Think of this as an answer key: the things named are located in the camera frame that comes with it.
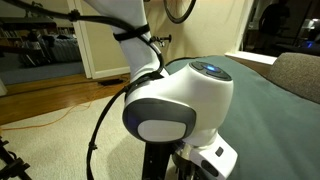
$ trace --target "green bedsheet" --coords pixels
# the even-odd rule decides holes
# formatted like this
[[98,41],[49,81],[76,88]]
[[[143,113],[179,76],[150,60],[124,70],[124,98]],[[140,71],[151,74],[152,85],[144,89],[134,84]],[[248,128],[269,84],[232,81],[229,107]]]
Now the green bedsheet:
[[234,81],[231,106],[219,128],[222,138],[238,153],[229,179],[320,179],[319,104],[222,56],[174,61],[166,69],[174,73],[191,61],[218,66]]

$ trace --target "black strap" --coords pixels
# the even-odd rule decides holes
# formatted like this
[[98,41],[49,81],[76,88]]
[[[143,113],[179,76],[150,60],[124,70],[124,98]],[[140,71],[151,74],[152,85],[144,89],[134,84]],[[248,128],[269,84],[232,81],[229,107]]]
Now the black strap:
[[149,24],[146,24],[146,25],[141,26],[138,29],[135,29],[133,31],[125,32],[122,34],[113,34],[113,36],[117,41],[124,41],[124,40],[128,40],[131,38],[141,36],[142,34],[145,34],[149,31],[150,31]]

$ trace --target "wall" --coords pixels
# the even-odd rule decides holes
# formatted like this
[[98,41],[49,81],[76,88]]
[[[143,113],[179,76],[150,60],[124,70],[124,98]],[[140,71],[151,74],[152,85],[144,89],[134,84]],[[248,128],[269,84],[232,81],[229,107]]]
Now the wall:
[[[29,4],[32,3],[32,1],[35,1],[37,3],[41,3],[44,8],[61,12],[61,13],[68,13],[68,3],[67,0],[23,0],[24,2],[27,2]],[[25,16],[25,10],[12,6],[11,4],[8,4],[2,0],[0,0],[0,17],[24,17]],[[72,27],[72,24],[69,21],[61,20],[61,19],[54,19],[54,21],[57,23],[58,26],[61,27]]]
[[[224,55],[234,51],[242,37],[243,23],[247,21],[245,13],[250,12],[252,3],[253,0],[198,0],[191,16],[180,25],[167,18],[163,0],[145,3],[145,10],[152,35],[173,36],[170,44],[160,48],[165,61],[169,62],[180,57]],[[97,14],[83,1],[81,6],[84,14]],[[128,66],[109,27],[93,23],[85,23],[85,27],[94,78]]]

